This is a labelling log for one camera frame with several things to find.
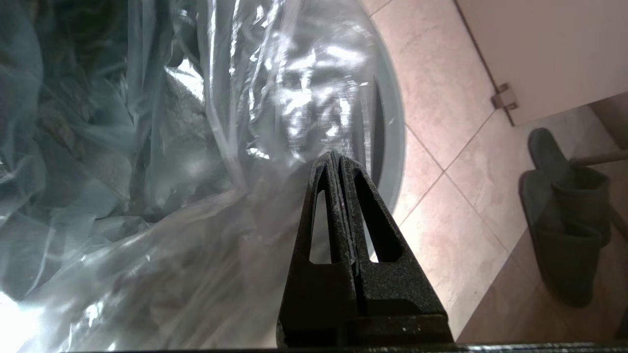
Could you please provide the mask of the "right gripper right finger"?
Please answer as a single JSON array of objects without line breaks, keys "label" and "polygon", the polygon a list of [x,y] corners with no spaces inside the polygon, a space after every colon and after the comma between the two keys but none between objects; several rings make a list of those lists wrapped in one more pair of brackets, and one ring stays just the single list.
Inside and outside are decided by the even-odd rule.
[{"label": "right gripper right finger", "polygon": [[357,344],[449,344],[448,315],[364,167],[339,159],[347,212]]}]

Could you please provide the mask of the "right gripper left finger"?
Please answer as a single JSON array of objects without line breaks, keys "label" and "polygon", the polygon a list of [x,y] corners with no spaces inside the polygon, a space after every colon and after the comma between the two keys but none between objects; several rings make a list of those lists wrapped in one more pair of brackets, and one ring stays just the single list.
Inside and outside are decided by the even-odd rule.
[{"label": "right gripper left finger", "polygon": [[[363,221],[352,214],[345,185],[345,156],[326,152],[311,169],[292,251],[280,313],[281,347],[358,347],[360,315],[359,246]],[[313,263],[310,254],[318,195],[325,195],[331,261]]]}]

